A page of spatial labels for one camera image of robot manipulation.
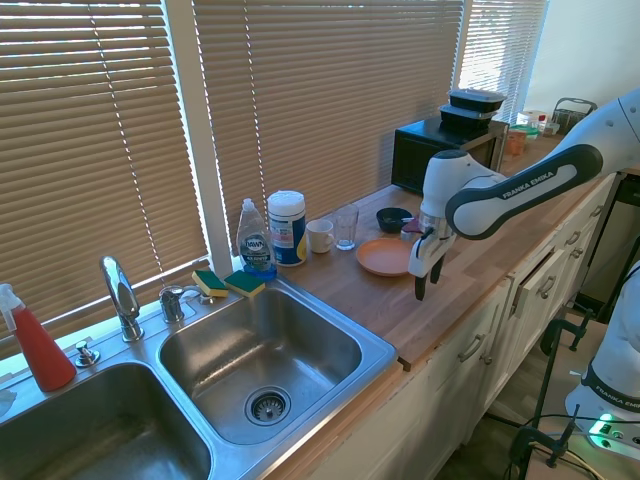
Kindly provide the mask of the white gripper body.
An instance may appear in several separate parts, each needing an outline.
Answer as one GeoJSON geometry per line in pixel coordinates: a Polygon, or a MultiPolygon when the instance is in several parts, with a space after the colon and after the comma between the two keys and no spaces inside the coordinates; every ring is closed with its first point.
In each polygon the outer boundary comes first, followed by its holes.
{"type": "Polygon", "coordinates": [[[455,239],[454,233],[440,233],[428,227],[411,249],[408,272],[416,278],[426,277],[446,255],[455,239]]]}

